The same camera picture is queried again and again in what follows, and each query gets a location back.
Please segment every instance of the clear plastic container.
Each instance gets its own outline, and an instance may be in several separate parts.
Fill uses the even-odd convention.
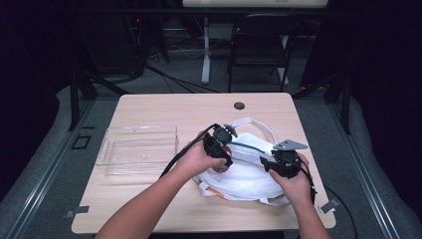
[[[105,175],[161,173],[177,152],[176,126],[110,127],[96,166]]]

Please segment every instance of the table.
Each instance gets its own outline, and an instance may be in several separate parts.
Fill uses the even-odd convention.
[[[327,2],[328,0],[183,0],[183,6],[192,8],[325,8]],[[201,83],[205,85],[210,81],[211,65],[208,28],[208,18],[204,18],[204,64]],[[281,78],[285,69],[278,68],[277,71]]]
[[[236,110],[234,104],[245,104]],[[270,94],[180,94],[125,95],[120,98],[110,127],[141,125],[176,125],[179,148],[207,126],[241,118],[264,123],[278,140],[291,139],[308,144],[290,95]],[[266,135],[253,124],[236,128],[238,133]],[[328,202],[311,150],[300,149],[310,162],[316,185],[316,207]],[[105,176],[96,166],[80,206],[88,213],[77,214],[72,225],[77,234],[96,234],[106,221],[140,191],[147,188],[158,174]],[[335,225],[332,212],[319,214],[324,226]],[[188,181],[170,203],[154,232],[225,232],[297,229],[296,214],[291,205],[273,207],[258,201],[235,202],[218,196],[203,197],[197,183]]]

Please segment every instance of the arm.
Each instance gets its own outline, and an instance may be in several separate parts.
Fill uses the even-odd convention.
[[[193,176],[226,163],[207,156],[203,140],[195,143],[173,169],[122,206],[96,238],[148,238],[180,188]]]
[[[301,160],[308,165],[307,159],[298,153]],[[295,177],[287,179],[279,176],[274,170],[270,170],[273,179],[280,184],[286,197],[291,201],[298,217],[299,233],[301,239],[329,238],[328,232],[323,227],[317,215],[317,211],[311,202],[311,185],[305,174],[300,171]]]

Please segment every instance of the white bag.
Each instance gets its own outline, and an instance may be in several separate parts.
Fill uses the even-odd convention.
[[[274,134],[261,122],[245,118],[230,123],[236,127],[244,123],[254,123],[268,133],[277,144]],[[229,170],[220,173],[212,168],[195,176],[204,196],[219,195],[227,200],[252,201],[280,206],[289,203],[283,195],[283,189],[274,181],[270,173],[265,171],[260,156],[269,157],[273,144],[262,140],[251,133],[240,133],[237,138],[227,144],[232,151],[233,164]]]

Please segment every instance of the person's left hand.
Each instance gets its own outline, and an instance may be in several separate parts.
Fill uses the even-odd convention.
[[[204,149],[203,138],[193,144],[176,163],[174,169],[181,170],[183,174],[190,177],[196,176],[204,172],[210,167],[216,167],[226,163],[225,158],[214,158],[208,156]]]

